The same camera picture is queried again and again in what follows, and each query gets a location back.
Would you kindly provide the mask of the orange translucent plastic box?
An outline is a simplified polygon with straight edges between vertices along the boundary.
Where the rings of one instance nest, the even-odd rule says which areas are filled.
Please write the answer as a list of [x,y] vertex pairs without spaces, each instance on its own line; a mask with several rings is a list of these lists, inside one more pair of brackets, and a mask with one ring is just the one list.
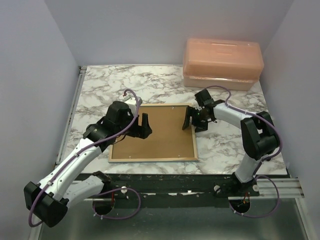
[[186,87],[213,85],[248,91],[260,79],[264,61],[257,42],[190,38],[183,57]]

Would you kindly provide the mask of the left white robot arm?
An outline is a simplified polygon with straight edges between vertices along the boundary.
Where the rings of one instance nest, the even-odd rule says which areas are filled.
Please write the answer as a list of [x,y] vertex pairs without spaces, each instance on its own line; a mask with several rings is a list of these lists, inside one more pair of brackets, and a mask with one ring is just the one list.
[[35,228],[41,224],[56,226],[69,208],[89,197],[107,197],[117,191],[126,193],[126,186],[114,187],[112,179],[96,171],[87,179],[73,184],[82,170],[119,136],[146,139],[152,129],[148,114],[139,115],[140,98],[114,101],[96,123],[90,124],[74,150],[51,173],[38,183],[30,181],[23,189],[28,224]]

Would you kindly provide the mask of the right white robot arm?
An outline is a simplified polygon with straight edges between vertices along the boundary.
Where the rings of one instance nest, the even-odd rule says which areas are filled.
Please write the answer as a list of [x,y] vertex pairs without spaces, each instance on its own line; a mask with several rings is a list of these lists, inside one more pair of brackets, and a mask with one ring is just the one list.
[[279,136],[270,114],[254,113],[232,106],[228,100],[214,100],[207,88],[194,95],[199,108],[188,106],[182,129],[194,126],[196,133],[208,130],[210,122],[227,122],[241,130],[244,157],[234,172],[236,180],[230,183],[230,191],[241,196],[248,190],[248,182],[264,161],[277,156],[282,150]]

